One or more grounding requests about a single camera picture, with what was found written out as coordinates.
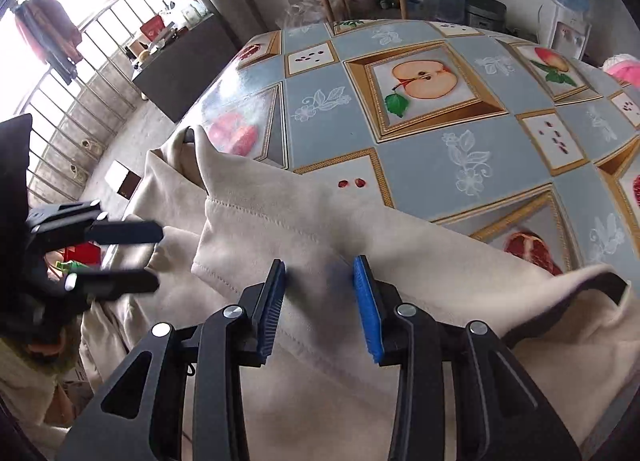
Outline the cream sleeve left forearm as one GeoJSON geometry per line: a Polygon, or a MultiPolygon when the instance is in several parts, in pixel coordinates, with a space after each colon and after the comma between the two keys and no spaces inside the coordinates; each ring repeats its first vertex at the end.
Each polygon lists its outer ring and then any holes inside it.
{"type": "Polygon", "coordinates": [[[44,421],[58,377],[29,366],[5,340],[1,340],[0,357],[2,400],[30,442],[47,460],[52,460],[68,432],[67,427],[44,421]]]}

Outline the person's left hand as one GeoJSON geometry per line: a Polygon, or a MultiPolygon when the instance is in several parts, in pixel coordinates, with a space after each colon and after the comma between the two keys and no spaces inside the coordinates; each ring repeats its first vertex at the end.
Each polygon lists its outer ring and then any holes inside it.
{"type": "Polygon", "coordinates": [[[77,353],[77,330],[69,325],[63,328],[52,342],[23,345],[27,356],[37,365],[62,368],[73,363],[77,353]]]}

